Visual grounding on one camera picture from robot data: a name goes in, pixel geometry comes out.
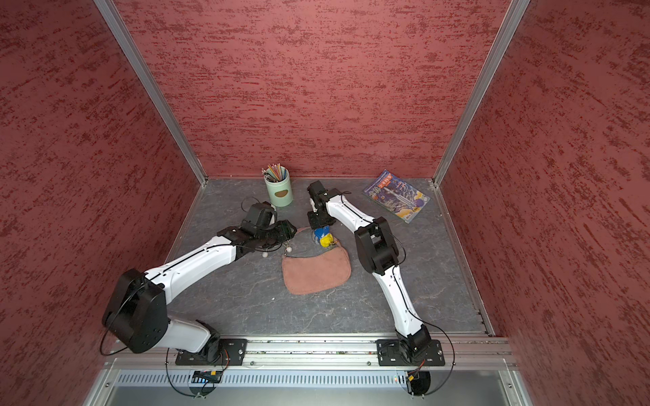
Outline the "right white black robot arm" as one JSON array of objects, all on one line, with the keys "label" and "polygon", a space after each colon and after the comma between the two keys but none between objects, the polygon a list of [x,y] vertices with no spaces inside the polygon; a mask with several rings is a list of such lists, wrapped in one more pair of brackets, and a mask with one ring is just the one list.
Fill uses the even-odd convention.
[{"label": "right white black robot arm", "polygon": [[399,248],[388,221],[373,218],[354,205],[337,189],[326,189],[314,181],[307,191],[311,211],[307,213],[312,229],[341,223],[355,238],[360,264],[379,283],[394,318],[394,328],[402,357],[420,360],[432,339],[407,294],[399,268]]}]

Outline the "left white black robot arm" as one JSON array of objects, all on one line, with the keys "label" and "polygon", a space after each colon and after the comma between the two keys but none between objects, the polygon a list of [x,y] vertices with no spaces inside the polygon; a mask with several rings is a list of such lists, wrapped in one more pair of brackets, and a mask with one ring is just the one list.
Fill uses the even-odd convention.
[{"label": "left white black robot arm", "polygon": [[176,348],[199,355],[208,364],[218,358],[219,333],[201,321],[173,318],[168,305],[210,273],[252,252],[273,252],[292,240],[297,228],[281,220],[249,233],[221,230],[197,249],[146,272],[130,269],[116,282],[102,323],[134,354],[152,348]]}]

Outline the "white plush keychain decoration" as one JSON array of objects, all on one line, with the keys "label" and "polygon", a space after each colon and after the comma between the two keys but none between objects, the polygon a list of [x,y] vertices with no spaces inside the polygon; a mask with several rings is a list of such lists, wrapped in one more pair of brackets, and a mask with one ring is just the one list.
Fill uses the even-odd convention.
[{"label": "white plush keychain decoration", "polygon": [[284,255],[291,253],[293,251],[293,247],[289,244],[289,242],[284,242],[280,245],[275,245],[273,247],[261,249],[260,252],[262,253],[263,258],[269,257],[270,254],[280,251]]}]

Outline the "pink corduroy shoulder bag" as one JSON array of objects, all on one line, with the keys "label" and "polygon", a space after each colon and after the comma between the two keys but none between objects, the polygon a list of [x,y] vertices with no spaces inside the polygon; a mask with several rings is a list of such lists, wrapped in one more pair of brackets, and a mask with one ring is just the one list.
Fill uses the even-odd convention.
[{"label": "pink corduroy shoulder bag", "polygon": [[314,243],[322,251],[311,257],[296,257],[291,253],[283,255],[281,262],[284,285],[291,294],[316,294],[334,289],[345,284],[351,275],[350,256],[348,251],[337,244],[323,248]]}]

